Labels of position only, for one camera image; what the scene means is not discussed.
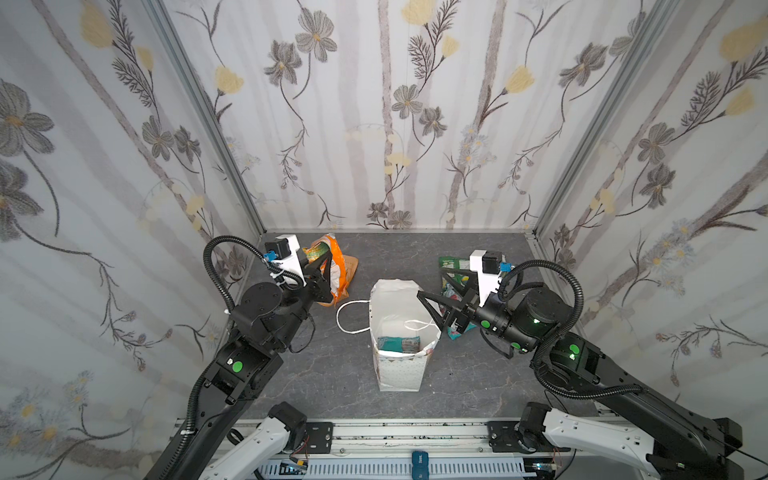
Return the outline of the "green snack packet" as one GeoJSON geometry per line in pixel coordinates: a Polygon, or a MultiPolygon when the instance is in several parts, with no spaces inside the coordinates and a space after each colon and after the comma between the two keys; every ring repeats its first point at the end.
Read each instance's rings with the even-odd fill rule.
{"type": "Polygon", "coordinates": [[[470,267],[470,261],[468,259],[454,256],[441,256],[438,259],[438,263],[442,289],[445,285],[453,287],[453,283],[465,286],[469,281],[470,276],[465,273],[470,267]]]}

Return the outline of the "orange snack packet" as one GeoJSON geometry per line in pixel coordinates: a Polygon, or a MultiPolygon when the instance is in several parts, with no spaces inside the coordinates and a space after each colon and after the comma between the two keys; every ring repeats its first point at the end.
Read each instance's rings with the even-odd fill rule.
{"type": "Polygon", "coordinates": [[[320,304],[330,307],[336,305],[340,300],[347,298],[348,289],[344,289],[344,254],[335,235],[332,233],[323,235],[308,248],[304,248],[303,252],[309,262],[315,260],[323,253],[332,253],[331,289],[334,299],[331,303],[320,304]]]}

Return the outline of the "teal snack packet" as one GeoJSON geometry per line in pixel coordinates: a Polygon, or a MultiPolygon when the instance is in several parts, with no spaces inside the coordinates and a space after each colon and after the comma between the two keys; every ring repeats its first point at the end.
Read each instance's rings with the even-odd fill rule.
{"type": "MultiPolygon", "coordinates": [[[[462,295],[450,285],[444,286],[442,289],[442,295],[446,298],[456,301],[461,301],[463,299],[462,295]]],[[[462,327],[461,322],[454,318],[448,326],[448,336],[451,340],[455,340],[467,331],[472,331],[475,328],[476,326],[471,324],[469,321],[467,321],[466,325],[462,327]]]]}
{"type": "Polygon", "coordinates": [[[419,336],[381,336],[377,338],[377,348],[379,351],[402,353],[408,355],[417,354],[421,351],[421,340],[419,336]]]}

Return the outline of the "brown snack packet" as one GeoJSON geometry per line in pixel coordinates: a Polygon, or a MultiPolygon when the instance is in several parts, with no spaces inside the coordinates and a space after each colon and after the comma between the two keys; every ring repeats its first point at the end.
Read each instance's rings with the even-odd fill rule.
{"type": "Polygon", "coordinates": [[[345,266],[344,289],[347,290],[357,272],[359,260],[351,255],[344,255],[343,260],[345,266]]]}

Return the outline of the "cartoon animal paper bag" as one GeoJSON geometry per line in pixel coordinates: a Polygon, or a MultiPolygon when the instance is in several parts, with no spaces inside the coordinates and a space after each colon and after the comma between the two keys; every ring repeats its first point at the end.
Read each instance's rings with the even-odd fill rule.
{"type": "Polygon", "coordinates": [[[359,329],[343,326],[341,312],[357,300],[341,304],[335,315],[338,329],[347,335],[367,334],[373,366],[382,392],[420,390],[429,360],[442,331],[422,304],[420,286],[413,280],[380,279],[362,303],[368,323],[359,329]]]}

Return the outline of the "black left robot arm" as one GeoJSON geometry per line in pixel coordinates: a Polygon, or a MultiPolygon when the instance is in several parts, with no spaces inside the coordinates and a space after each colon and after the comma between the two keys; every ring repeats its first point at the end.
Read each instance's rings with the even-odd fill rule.
{"type": "Polygon", "coordinates": [[[224,299],[232,330],[222,348],[195,381],[182,425],[151,467],[150,479],[198,479],[242,414],[260,396],[283,364],[302,323],[315,303],[333,299],[333,256],[310,260],[294,235],[267,243],[261,252],[248,241],[221,235],[207,243],[203,265],[224,299]],[[249,287],[234,301],[212,254],[222,243],[250,251],[270,273],[269,282],[249,287]]]}

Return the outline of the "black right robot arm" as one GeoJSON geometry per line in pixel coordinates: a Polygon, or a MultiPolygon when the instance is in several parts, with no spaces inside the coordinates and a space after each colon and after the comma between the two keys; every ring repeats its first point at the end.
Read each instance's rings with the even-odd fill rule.
{"type": "Polygon", "coordinates": [[[730,418],[708,418],[668,399],[628,373],[599,347],[573,332],[585,299],[571,272],[547,260],[479,270],[493,286],[459,289],[451,299],[419,291],[436,325],[474,324],[509,345],[508,357],[530,354],[530,367],[546,391],[571,400],[595,400],[626,426],[588,421],[531,402],[515,426],[517,449],[581,450],[612,459],[657,479],[742,479],[732,460],[742,428],[730,418]]]}

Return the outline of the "aluminium rail base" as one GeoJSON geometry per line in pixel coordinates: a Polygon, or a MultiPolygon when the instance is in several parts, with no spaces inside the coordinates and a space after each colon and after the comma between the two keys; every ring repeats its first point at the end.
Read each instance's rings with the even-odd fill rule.
{"type": "Polygon", "coordinates": [[[429,479],[568,479],[590,455],[541,443],[525,449],[514,419],[315,420],[236,424],[202,479],[411,479],[411,454],[429,454],[429,479]]]}

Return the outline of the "blue clip on rail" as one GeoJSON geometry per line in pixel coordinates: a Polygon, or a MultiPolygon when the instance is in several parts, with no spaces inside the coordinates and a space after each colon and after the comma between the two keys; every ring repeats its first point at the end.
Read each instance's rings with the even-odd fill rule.
{"type": "Polygon", "coordinates": [[[411,479],[429,480],[429,454],[426,451],[414,451],[411,454],[411,479]]]}

